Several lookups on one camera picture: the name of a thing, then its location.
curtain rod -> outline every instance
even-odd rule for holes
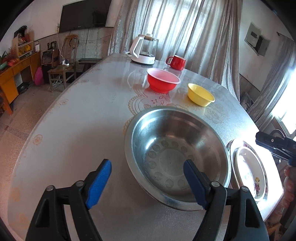
[[[283,35],[283,34],[281,34],[281,33],[279,33],[279,32],[276,32],[277,34],[278,34],[278,36],[280,36],[280,35],[282,35],[282,36],[284,36],[284,37],[286,37],[286,38],[289,38],[289,37],[287,37],[287,36],[285,36],[285,35]]]

wooden chair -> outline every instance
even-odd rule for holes
[[[48,71],[50,90],[53,91],[52,81],[61,80],[60,77],[63,78],[64,89],[67,87],[67,81],[74,76],[76,79],[76,52],[78,45],[78,35],[70,34],[65,37],[64,44],[62,47],[62,58],[64,57],[69,61],[69,66],[66,65],[58,65],[56,68]],[[66,73],[69,71],[74,71],[74,73],[66,78]]]
[[[13,112],[12,112],[12,110],[10,108],[9,102],[8,102],[5,94],[0,89],[0,107],[3,107],[3,106],[5,107],[8,114],[12,115]]]

flowers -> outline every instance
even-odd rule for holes
[[[255,186],[255,190],[256,190],[256,195],[259,193],[259,190],[260,190],[260,179],[258,177],[255,178],[255,183],[254,183],[254,186]]]

red mug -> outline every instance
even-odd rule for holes
[[[168,60],[170,58],[173,58],[173,59],[170,63],[168,63]],[[176,69],[176,70],[183,70],[184,66],[185,66],[185,62],[186,62],[186,60],[184,58],[177,56],[177,55],[170,56],[166,60],[166,64],[170,65],[173,69]]]

drawer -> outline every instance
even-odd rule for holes
[[[20,72],[20,64],[17,64],[13,67],[13,75],[16,75]]]
[[[28,67],[31,64],[30,58],[27,58],[23,62],[20,63],[20,71],[22,71],[24,68]]]
[[[4,84],[7,80],[13,77],[13,72],[12,69],[5,71],[1,76],[0,76],[0,85]]]
[[[19,72],[21,72],[24,68],[28,67],[30,63],[31,63],[30,58],[24,60],[21,63],[18,63],[15,67],[13,67],[13,75],[16,75]]]

